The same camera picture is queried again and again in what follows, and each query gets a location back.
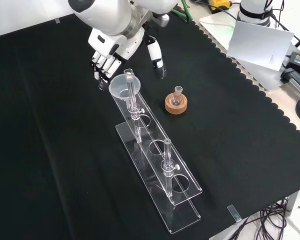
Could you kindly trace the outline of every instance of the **black tablecloth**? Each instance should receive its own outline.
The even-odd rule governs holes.
[[[94,80],[91,29],[74,15],[0,37],[0,239],[153,240],[211,237],[300,189],[300,132],[194,24],[171,16],[157,37],[158,81],[142,45],[141,93],[203,189],[202,219],[170,235]],[[180,85],[185,114],[164,110]]]

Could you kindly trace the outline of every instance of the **glass tube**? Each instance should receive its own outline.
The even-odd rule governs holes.
[[[130,99],[130,112],[131,112],[131,118],[133,120],[139,119],[139,113],[138,113],[138,106],[136,101],[136,95],[135,95],[135,89],[134,89],[134,78],[132,76],[129,76],[129,74],[126,75],[126,83],[128,85],[128,91],[129,91],[129,99]]]
[[[164,164],[163,166],[168,170],[172,167],[171,162],[171,140],[166,138],[164,141]]]

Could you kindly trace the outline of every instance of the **acrylic test tube rack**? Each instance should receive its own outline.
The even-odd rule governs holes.
[[[191,198],[202,189],[139,90],[140,81],[131,69],[111,81],[109,91],[125,119],[116,130],[173,234],[201,219]]]

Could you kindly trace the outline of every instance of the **white paper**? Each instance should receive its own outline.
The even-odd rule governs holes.
[[[293,36],[293,32],[237,21],[227,55],[279,71]]]

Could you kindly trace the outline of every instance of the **robotic hand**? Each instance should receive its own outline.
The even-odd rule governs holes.
[[[153,69],[159,79],[166,76],[160,46],[143,26],[154,20],[161,27],[169,22],[177,0],[68,0],[72,11],[92,33],[89,44],[96,51],[92,57],[94,76],[99,88],[107,88],[122,63],[127,61],[145,40]]]

